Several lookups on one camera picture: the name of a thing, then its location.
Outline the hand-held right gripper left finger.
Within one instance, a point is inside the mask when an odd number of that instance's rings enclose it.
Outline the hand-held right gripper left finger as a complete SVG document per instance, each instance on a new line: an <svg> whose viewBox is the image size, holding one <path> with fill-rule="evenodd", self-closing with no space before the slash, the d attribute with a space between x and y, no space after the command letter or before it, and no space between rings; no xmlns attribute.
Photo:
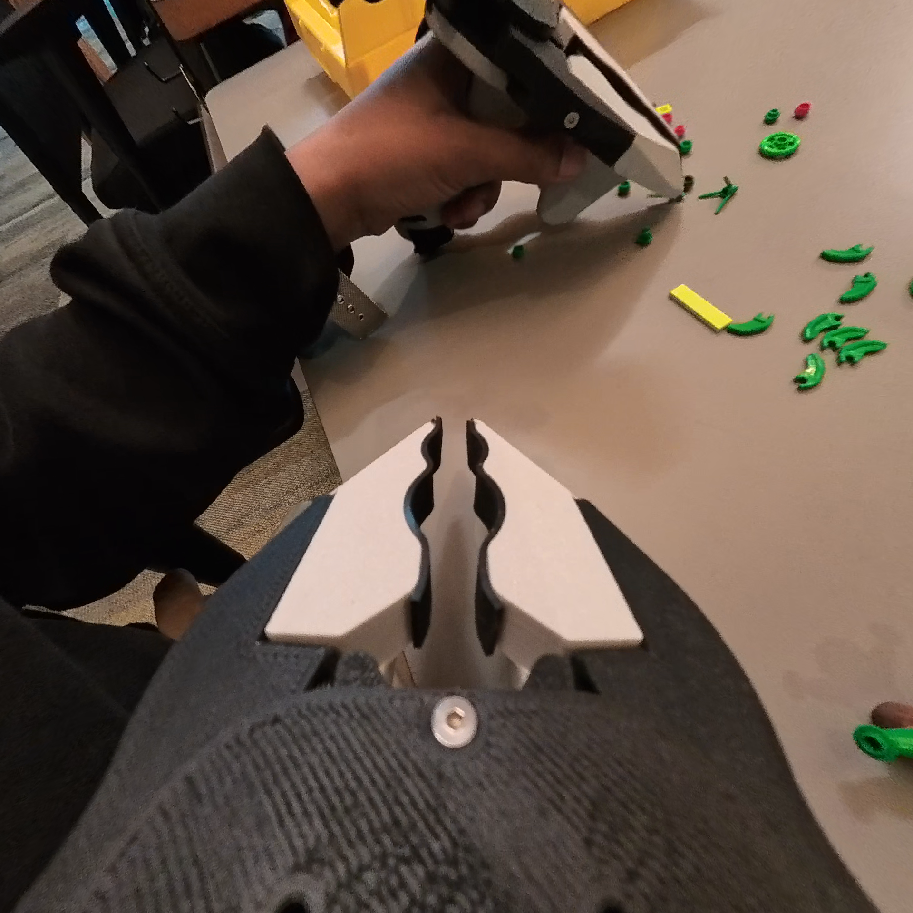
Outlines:
<svg viewBox="0 0 913 913"><path fill-rule="evenodd" d="M380 667L421 648L431 622L429 543L443 423L424 423L345 481L265 627L268 641L361 652Z"/></svg>

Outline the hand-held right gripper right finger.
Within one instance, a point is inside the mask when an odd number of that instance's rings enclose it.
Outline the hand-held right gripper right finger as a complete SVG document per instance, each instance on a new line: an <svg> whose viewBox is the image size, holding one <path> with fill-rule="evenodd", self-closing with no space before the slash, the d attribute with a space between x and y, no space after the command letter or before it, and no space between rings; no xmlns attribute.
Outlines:
<svg viewBox="0 0 913 913"><path fill-rule="evenodd" d="M485 656L501 656L521 688L544 656L637 648L635 620L577 499L493 428L466 422L478 553L475 625Z"/></svg>

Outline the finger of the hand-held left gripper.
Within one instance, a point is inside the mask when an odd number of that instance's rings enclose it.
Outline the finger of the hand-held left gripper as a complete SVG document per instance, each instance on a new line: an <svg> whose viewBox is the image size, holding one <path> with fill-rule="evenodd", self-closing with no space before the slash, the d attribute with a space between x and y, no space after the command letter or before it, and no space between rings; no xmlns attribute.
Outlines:
<svg viewBox="0 0 913 913"><path fill-rule="evenodd" d="M563 51L573 78L599 98L614 120L679 150L679 140L665 120L579 20L563 20Z"/></svg>
<svg viewBox="0 0 913 913"><path fill-rule="evenodd" d="M582 172L572 181L541 190L536 212L543 223L572 222L593 203L630 181L665 198L683 193L678 147L637 136L614 165L586 152Z"/></svg>

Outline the person's left forearm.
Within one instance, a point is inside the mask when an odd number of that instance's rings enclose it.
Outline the person's left forearm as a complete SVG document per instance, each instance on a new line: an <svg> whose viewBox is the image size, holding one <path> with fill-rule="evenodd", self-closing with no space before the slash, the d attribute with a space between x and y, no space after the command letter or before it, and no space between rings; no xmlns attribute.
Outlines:
<svg viewBox="0 0 913 913"><path fill-rule="evenodd" d="M301 426L291 381L338 286L346 185L270 131L179 204L54 257L68 303L2 338L2 599L120 589Z"/></svg>

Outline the person's left hand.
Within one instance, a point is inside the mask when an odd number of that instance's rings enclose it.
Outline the person's left hand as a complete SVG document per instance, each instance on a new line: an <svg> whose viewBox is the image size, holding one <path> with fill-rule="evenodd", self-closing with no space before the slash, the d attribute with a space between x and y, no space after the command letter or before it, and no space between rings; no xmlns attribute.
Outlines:
<svg viewBox="0 0 913 913"><path fill-rule="evenodd" d="M472 227L502 183L560 185L586 151L561 134L531 134L470 119L469 71L424 36L368 89L286 153L332 248L438 210L446 227Z"/></svg>

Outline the yellow plastic bin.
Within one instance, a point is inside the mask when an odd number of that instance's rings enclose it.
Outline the yellow plastic bin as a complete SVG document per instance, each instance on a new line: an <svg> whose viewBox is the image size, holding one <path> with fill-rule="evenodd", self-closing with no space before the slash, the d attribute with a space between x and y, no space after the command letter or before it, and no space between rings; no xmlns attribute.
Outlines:
<svg viewBox="0 0 913 913"><path fill-rule="evenodd" d="M285 6L315 61L353 98L414 44L426 3L288 1Z"/></svg>

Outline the yellow flat brick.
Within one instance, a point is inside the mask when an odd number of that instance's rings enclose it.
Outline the yellow flat brick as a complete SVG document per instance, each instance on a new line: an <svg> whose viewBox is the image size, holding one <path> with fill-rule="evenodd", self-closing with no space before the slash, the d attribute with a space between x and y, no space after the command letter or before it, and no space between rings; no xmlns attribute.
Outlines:
<svg viewBox="0 0 913 913"><path fill-rule="evenodd" d="M733 318L710 303L691 287L680 284L669 291L669 298L714 332L726 330Z"/></svg>

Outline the scattered green leaf pieces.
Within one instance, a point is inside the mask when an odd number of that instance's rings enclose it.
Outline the scattered green leaf pieces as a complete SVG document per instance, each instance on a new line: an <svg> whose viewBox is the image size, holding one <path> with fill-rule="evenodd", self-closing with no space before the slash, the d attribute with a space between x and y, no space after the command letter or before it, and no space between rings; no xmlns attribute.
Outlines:
<svg viewBox="0 0 913 913"><path fill-rule="evenodd" d="M845 247L827 247L818 254L818 258L827 264L848 267L867 262L873 252L874 245L856 243ZM803 367L792 379L797 393L808 393L821 386L830 364L828 359L836 367L856 367L864 359L887 348L888 342L872 336L871 328L846 322L846 308L868 299L877 284L877 276L871 270L853 275L847 288L836 299L842 310L817 313L801 327L799 339L810 348L805 353ZM770 330L774 320L772 313L759 312L747 321L731 322L723 331L738 338L753 338Z"/></svg>

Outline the person's black clothing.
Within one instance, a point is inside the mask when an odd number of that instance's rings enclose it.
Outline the person's black clothing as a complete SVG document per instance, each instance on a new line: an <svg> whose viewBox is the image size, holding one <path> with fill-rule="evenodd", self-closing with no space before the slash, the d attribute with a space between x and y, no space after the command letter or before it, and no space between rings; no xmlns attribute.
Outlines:
<svg viewBox="0 0 913 913"><path fill-rule="evenodd" d="M81 622L2 603L2 911L74 827L171 645L150 624Z"/></svg>

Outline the green tube connector piece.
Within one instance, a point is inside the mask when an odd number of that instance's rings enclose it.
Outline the green tube connector piece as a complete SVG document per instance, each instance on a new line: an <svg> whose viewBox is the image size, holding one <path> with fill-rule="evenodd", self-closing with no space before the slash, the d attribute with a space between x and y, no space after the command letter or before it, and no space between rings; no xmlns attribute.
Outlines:
<svg viewBox="0 0 913 913"><path fill-rule="evenodd" d="M884 763L912 759L912 728L863 724L853 731L853 740L861 752Z"/></svg>

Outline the black office chair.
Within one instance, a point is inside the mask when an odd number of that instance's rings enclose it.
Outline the black office chair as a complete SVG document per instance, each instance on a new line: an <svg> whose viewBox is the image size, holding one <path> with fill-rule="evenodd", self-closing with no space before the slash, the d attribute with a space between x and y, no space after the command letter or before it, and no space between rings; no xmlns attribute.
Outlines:
<svg viewBox="0 0 913 913"><path fill-rule="evenodd" d="M77 218L156 213L212 166L194 72L151 2L2 2L2 129Z"/></svg>

